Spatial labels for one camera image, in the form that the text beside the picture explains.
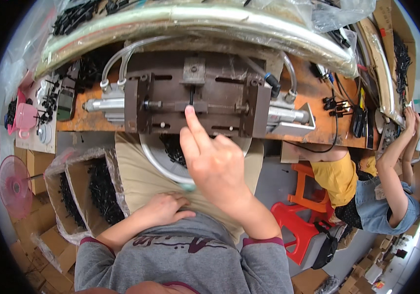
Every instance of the black bag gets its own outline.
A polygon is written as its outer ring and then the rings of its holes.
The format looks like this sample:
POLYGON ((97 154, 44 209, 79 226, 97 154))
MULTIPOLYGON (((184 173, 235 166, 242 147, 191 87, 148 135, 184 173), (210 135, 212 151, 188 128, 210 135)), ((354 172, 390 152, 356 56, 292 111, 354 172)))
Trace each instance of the black bag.
MULTIPOLYGON (((331 226, 322 220, 323 224, 327 227, 331 228, 331 226)), ((319 250, 318 257, 314 262, 313 266, 311 267, 314 270, 320 269, 321 267, 325 266, 326 264, 330 263, 331 260, 334 258, 334 253, 337 250, 337 243, 338 240, 336 237, 331 236, 328 230, 326 230, 319 222, 315 222, 314 226, 318 229, 320 233, 324 233, 326 235, 326 240, 324 240, 323 246, 319 250)))

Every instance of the person's left hand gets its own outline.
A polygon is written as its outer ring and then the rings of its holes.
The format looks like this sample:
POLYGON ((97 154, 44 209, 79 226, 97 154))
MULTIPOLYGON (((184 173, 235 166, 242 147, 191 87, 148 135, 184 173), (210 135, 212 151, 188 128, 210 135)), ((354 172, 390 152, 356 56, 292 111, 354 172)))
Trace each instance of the person's left hand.
POLYGON ((190 205, 190 202, 181 193, 160 193, 154 195, 145 206, 136 210, 133 215, 148 228, 164 226, 186 217, 195 217, 195 212, 190 210, 178 212, 184 205, 190 205))

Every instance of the pink mug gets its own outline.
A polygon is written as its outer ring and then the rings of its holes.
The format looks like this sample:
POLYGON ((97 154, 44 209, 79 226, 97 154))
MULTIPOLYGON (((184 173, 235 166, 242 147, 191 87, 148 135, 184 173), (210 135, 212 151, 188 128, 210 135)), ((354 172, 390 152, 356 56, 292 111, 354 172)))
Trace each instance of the pink mug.
POLYGON ((19 137, 21 139, 29 138, 29 130, 37 124, 37 109, 27 103, 19 103, 16 109, 16 126, 19 128, 19 137))

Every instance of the person's right hand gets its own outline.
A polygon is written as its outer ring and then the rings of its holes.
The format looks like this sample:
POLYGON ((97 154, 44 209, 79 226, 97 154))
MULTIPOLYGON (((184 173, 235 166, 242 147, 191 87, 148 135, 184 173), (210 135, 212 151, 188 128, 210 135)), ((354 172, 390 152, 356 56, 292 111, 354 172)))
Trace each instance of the person's right hand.
POLYGON ((413 109, 411 107, 406 107, 406 109, 404 109, 404 116, 406 118, 406 130, 414 132, 416 116, 413 109))
POLYGON ((210 202, 229 209, 253 197, 244 182, 244 155, 229 138, 212 139, 200 124, 192 106, 185 109, 188 127, 180 132, 180 144, 189 174, 210 202))

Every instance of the gray t-shirt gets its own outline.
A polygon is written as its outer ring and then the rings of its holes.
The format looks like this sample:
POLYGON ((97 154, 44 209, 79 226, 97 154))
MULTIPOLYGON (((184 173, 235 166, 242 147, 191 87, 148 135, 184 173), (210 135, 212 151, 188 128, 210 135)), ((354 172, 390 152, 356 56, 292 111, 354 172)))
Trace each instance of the gray t-shirt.
POLYGON ((81 241, 75 291, 106 287, 124 293, 143 281, 183 283, 200 294, 293 293, 280 238, 244 239, 239 252, 225 228, 202 213, 141 232, 117 256, 93 238, 81 241))

